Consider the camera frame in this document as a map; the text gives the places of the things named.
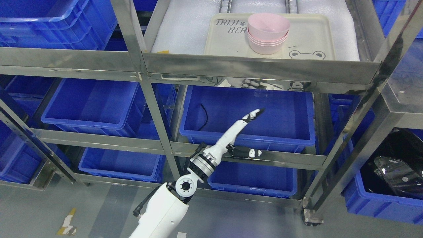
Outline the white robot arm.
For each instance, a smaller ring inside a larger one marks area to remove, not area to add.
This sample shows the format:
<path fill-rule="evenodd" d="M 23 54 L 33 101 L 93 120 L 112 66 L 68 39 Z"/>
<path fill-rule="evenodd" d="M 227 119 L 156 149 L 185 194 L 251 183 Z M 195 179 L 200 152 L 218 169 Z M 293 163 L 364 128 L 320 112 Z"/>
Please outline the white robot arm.
<path fill-rule="evenodd" d="M 139 218 L 132 238 L 167 238 L 187 213 L 189 201 L 203 183 L 216 170 L 226 146 L 201 144 L 190 157 L 184 175 L 166 182 L 154 190 L 133 210 Z"/>

